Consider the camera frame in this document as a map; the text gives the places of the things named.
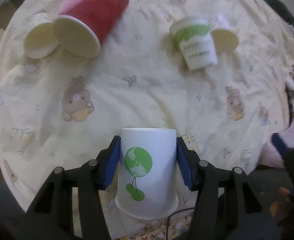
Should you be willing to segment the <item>white cup green globe print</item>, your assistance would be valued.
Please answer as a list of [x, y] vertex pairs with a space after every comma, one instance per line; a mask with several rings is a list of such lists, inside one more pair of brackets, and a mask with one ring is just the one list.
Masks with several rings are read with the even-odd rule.
[[168, 217], [178, 206], [176, 131], [123, 128], [116, 206], [139, 220]]

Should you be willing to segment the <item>small lilac paper cup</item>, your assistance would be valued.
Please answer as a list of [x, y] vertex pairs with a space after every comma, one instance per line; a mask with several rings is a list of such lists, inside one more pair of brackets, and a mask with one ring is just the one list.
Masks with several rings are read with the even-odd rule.
[[213, 15], [210, 26], [217, 53], [232, 53], [236, 50], [239, 38], [226, 14]]

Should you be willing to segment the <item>small cream patterned paper cup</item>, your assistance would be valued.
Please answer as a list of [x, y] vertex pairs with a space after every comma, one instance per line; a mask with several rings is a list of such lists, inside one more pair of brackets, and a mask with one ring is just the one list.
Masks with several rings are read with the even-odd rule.
[[24, 38], [25, 56], [32, 59], [42, 59], [49, 56], [58, 46], [52, 18], [45, 12], [33, 15]]

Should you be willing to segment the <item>white cup green leaf print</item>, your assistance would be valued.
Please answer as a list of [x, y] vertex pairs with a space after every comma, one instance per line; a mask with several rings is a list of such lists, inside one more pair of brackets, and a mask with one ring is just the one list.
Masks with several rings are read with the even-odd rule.
[[175, 44], [190, 71], [218, 64], [209, 21], [205, 16], [188, 16], [170, 27]]

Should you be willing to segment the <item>cream bear print duvet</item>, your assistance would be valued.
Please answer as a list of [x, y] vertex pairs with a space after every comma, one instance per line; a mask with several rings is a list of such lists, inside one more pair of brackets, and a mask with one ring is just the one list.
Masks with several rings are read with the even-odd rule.
[[[34, 18], [65, 0], [25, 0], [0, 43], [0, 166], [27, 211], [51, 171], [97, 157], [127, 127], [169, 128], [215, 167], [252, 172], [264, 144], [290, 123], [294, 37], [264, 0], [129, 0], [94, 59], [62, 46], [24, 50]], [[170, 27], [204, 15], [231, 25], [239, 45], [191, 71]]]

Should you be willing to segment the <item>dark clothing on bed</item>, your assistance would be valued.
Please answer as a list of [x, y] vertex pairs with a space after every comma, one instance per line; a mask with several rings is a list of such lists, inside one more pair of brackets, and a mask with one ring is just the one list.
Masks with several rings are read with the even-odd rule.
[[279, 0], [268, 0], [267, 3], [285, 21], [285, 24], [294, 37], [294, 16], [286, 5]]

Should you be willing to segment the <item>red ribbed paper cup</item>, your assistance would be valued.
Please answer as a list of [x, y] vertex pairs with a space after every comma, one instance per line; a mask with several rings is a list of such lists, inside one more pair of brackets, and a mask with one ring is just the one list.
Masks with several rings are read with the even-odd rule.
[[129, 0], [82, 0], [54, 20], [58, 43], [71, 53], [95, 58]]

